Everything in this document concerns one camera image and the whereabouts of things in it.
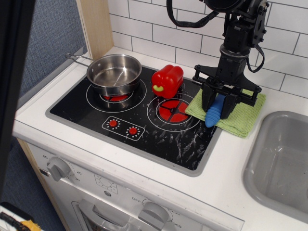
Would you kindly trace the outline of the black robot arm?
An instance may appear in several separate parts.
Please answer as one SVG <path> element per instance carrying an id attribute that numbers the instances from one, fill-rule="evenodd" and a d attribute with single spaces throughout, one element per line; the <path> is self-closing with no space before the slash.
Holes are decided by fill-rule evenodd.
<path id="1" fill-rule="evenodd" d="M 202 84 L 202 109 L 207 112 L 216 95 L 224 95 L 221 119 L 226 119 L 236 104 L 254 106 L 261 87 L 244 76 L 250 67 L 249 54 L 252 48 L 264 52 L 259 46 L 263 41 L 265 16 L 269 4 L 265 0 L 206 0 L 213 18 L 225 14 L 224 42 L 220 47 L 217 67 L 196 65 L 193 79 Z"/>

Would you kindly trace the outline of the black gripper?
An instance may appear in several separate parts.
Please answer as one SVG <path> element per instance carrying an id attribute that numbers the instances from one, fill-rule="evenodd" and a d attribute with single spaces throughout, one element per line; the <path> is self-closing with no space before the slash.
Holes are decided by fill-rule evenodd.
<path id="1" fill-rule="evenodd" d="M 202 109 L 205 112 L 217 94 L 225 96 L 220 118 L 227 119 L 237 103 L 254 106 L 261 87 L 244 75 L 245 67 L 249 65 L 249 48 L 232 52 L 222 45 L 220 53 L 217 67 L 196 65 L 193 80 L 202 85 Z"/>

